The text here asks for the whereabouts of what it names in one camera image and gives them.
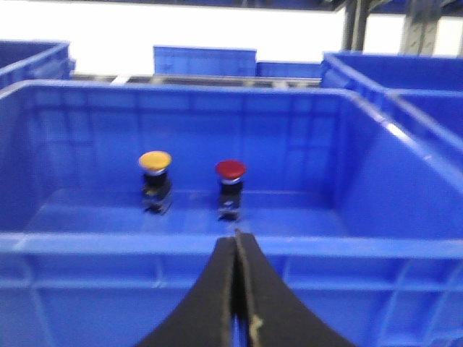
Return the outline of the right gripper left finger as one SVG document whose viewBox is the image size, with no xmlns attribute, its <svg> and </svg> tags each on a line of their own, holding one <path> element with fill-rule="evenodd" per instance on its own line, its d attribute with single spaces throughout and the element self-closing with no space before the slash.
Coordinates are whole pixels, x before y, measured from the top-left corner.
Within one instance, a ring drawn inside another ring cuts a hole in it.
<svg viewBox="0 0 463 347">
<path fill-rule="evenodd" d="M 138 346 L 230 346 L 234 270 L 232 237 L 217 240 L 200 277 L 171 314 Z"/>
</svg>

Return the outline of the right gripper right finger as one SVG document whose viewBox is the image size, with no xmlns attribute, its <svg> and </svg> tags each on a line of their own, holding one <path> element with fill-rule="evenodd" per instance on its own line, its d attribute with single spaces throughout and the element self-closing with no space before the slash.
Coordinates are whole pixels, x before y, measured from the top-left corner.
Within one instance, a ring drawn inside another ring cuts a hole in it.
<svg viewBox="0 0 463 347">
<path fill-rule="evenodd" d="M 353 346 L 308 309 L 282 280 L 255 236 L 235 230 L 246 346 Z"/>
</svg>

